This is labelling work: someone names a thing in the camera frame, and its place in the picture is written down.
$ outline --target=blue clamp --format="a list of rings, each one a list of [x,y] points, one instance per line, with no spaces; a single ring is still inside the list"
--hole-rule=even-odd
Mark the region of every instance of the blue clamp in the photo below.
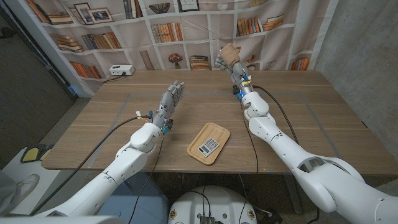
[[[169,130],[169,127],[167,127],[167,126],[164,127],[164,128],[163,128],[163,134],[166,134],[168,130]]]

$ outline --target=white robotic arm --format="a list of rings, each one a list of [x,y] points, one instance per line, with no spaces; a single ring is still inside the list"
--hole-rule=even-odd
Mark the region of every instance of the white robotic arm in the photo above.
[[[268,104],[253,91],[251,77],[240,62],[228,67],[219,55],[216,65],[231,74],[239,88],[238,99],[249,107],[244,114],[250,131],[273,148],[316,206],[324,212],[337,211],[351,223],[397,222],[397,197],[367,185],[347,162],[304,150],[278,128]]]
[[[161,132],[166,133],[171,128],[172,120],[169,118],[183,97],[183,89],[184,83],[178,84],[178,80],[170,85],[162,95],[152,122],[144,124],[131,136],[130,141],[120,148],[115,160],[102,173],[65,203],[35,217],[93,215],[118,185],[145,166],[147,157],[154,152],[156,147],[152,138],[159,137]]]

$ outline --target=picture frame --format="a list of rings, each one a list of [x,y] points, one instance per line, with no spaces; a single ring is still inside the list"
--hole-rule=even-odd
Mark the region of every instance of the picture frame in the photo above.
[[[199,11],[199,0],[178,0],[180,12]]]
[[[74,6],[85,24],[94,24],[93,19],[88,14],[88,10],[90,10],[88,3],[74,4]]]
[[[81,15],[79,14],[78,10],[76,8],[69,8],[69,10],[72,12],[72,14],[76,17],[76,19],[79,21],[79,23],[81,24],[86,24],[83,20],[83,18],[81,18]]]
[[[94,22],[94,24],[113,22],[112,15],[107,7],[90,9],[88,10],[88,14],[91,16],[91,20]]]

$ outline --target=white power strip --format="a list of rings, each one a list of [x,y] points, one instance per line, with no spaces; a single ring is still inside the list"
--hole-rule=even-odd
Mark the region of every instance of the white power strip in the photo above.
[[[112,65],[109,69],[111,75],[122,75],[126,72],[126,75],[132,75],[136,69],[132,65]]]

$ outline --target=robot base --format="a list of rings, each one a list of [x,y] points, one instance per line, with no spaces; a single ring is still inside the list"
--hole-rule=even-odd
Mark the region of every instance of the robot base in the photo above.
[[[202,194],[203,188],[204,186],[197,187],[192,191]],[[203,215],[203,200],[205,216],[209,217],[207,200],[205,198],[202,200],[202,195],[192,191],[183,194],[174,202],[170,209],[168,224],[200,223],[200,217]],[[237,224],[239,222],[245,202],[244,197],[225,187],[212,185],[206,186],[204,195],[209,200],[211,217],[214,218],[214,221],[220,221],[224,224]],[[241,223],[257,224],[254,209],[249,202],[244,205]]]

